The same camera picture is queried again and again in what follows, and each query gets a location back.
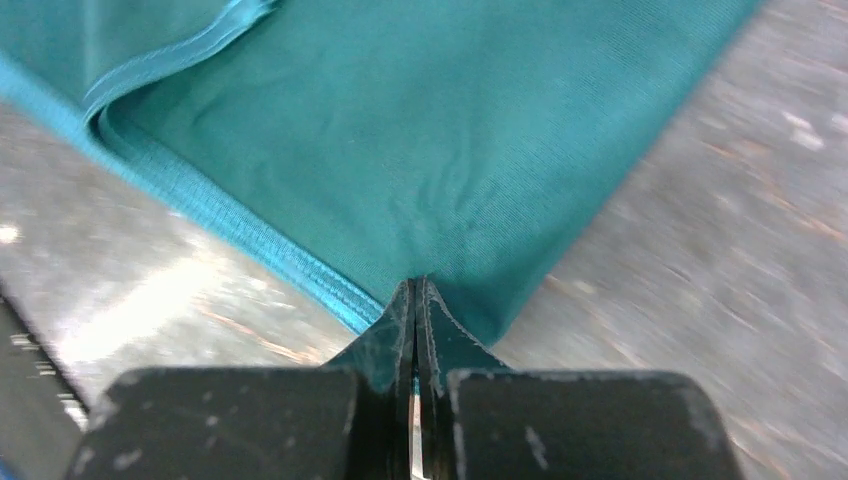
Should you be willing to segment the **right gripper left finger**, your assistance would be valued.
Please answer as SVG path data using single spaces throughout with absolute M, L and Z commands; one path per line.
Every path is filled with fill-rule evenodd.
M 406 479 L 415 284 L 313 367 L 150 367 L 93 407 L 69 479 Z

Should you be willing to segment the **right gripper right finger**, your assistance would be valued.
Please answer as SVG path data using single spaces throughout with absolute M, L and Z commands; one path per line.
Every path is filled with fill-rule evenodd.
M 515 370 L 417 282 L 422 468 L 430 479 L 739 479 L 721 416 L 663 370 Z

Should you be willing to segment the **teal cloth napkin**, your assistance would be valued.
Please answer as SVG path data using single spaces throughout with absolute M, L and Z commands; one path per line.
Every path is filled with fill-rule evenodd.
M 497 342 L 753 1 L 5 1 L 1 94 L 355 332 Z

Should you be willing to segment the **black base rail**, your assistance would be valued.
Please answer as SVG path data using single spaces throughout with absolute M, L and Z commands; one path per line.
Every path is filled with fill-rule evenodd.
M 1 298 L 1 477 L 63 479 L 88 409 L 18 312 Z

